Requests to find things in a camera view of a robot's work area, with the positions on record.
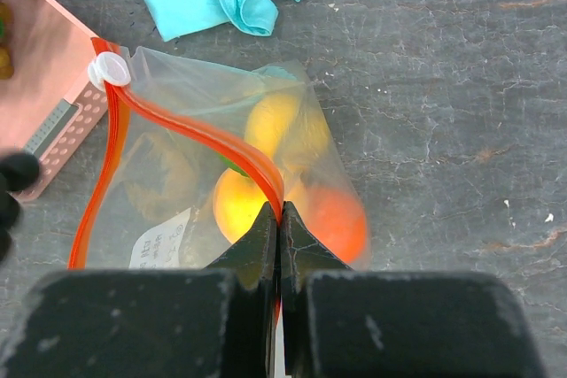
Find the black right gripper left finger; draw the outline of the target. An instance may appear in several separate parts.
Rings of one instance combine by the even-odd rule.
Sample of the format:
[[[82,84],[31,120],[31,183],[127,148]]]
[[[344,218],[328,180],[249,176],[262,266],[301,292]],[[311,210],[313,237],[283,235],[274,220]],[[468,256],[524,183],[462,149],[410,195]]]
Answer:
[[[272,376],[276,231],[264,206],[203,269],[47,275],[2,343],[2,376]]]

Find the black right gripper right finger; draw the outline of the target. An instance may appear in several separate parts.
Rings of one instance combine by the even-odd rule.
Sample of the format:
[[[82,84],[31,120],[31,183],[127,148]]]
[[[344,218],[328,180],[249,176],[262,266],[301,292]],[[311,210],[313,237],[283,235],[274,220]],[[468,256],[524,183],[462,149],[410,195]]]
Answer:
[[[286,203],[279,230],[285,371],[293,377],[543,377],[512,291],[478,272],[362,272]]]

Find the orange tangerine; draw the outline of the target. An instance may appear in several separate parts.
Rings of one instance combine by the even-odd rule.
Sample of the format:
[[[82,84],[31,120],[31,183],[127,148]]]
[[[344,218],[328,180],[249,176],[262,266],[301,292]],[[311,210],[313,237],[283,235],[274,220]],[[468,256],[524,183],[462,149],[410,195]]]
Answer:
[[[308,191],[305,224],[327,249],[345,263],[361,258],[367,248],[367,220],[363,206],[352,193],[328,187]]]

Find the yellow orange peach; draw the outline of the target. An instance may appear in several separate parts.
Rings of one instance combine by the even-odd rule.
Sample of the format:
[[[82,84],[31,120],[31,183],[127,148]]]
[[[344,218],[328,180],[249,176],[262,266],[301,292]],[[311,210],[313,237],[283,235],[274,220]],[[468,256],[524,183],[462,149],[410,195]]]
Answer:
[[[214,187],[214,218],[230,243],[237,242],[252,227],[267,202],[260,187],[249,177],[228,168]]]

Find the clear zip top bag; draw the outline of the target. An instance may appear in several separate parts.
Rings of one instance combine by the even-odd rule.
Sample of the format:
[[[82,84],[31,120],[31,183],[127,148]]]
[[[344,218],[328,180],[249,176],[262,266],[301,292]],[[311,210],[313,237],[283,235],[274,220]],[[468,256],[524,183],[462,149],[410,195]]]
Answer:
[[[248,116],[268,95],[289,93],[321,107],[299,61],[246,71],[102,38],[92,45],[88,74],[108,103],[107,145],[70,268],[208,266],[244,236],[230,243],[214,218],[214,187],[228,168],[260,187],[263,206],[280,214],[291,203],[303,222],[311,187],[360,200],[331,133],[326,154],[298,174],[244,139]]]

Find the yellow lemon fruit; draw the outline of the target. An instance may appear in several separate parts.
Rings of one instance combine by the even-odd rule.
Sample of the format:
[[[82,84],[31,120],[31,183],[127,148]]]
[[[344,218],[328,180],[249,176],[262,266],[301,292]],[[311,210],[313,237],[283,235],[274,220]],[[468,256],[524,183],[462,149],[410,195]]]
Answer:
[[[278,167],[298,174],[326,154],[331,136],[317,103],[279,92],[253,107],[244,139]]]

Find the black grape cluster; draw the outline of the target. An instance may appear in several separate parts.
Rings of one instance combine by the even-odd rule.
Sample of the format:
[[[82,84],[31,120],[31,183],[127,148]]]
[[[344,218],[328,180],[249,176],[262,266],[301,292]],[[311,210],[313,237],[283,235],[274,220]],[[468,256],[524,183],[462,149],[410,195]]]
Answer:
[[[12,248],[10,231],[21,214],[20,203],[14,195],[33,187],[40,174],[40,162],[32,153],[18,150],[1,157],[1,263]]]

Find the longan bunch with leaves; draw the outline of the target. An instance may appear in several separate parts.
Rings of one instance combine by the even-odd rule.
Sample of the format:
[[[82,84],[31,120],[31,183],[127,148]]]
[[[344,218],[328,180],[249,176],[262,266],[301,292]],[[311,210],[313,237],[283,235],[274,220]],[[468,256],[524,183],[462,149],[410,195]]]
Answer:
[[[14,74],[12,56],[8,47],[10,33],[12,30],[13,13],[12,8],[4,0],[1,0],[1,79],[8,80]]]

